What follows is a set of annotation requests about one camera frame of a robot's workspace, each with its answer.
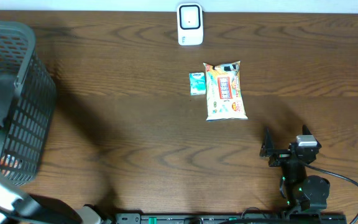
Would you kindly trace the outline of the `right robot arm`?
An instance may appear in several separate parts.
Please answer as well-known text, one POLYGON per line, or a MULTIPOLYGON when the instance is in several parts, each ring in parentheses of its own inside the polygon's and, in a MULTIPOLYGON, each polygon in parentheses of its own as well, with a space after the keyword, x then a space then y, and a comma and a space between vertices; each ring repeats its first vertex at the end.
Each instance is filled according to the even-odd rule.
POLYGON ((327 208, 329 181, 306 173, 306 166, 316 160, 320 149, 321 144, 305 125, 302 134, 297 135, 287 149, 276 149, 269 129, 265 128, 260 156, 268 158, 270 167, 282 170, 280 193, 288 204, 282 212, 283 218, 300 218, 302 215, 319 218, 321 211, 327 208))

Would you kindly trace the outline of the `small teal tissue pack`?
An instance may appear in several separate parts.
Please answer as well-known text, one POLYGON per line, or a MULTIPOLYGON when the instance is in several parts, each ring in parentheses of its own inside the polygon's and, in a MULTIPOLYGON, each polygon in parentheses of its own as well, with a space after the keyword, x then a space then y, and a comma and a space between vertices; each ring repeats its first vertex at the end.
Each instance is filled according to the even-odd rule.
POLYGON ((190 95, 205 95, 206 94, 206 79, 203 72, 190 73, 190 95))

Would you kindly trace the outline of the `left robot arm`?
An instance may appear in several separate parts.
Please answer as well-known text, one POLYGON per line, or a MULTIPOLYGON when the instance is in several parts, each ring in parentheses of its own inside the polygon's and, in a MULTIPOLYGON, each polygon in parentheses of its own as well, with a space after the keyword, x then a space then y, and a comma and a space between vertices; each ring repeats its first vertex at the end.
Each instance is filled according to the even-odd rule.
POLYGON ((59 199, 28 194, 0 173, 0 223, 102 224, 114 219, 91 205, 75 210, 59 199))

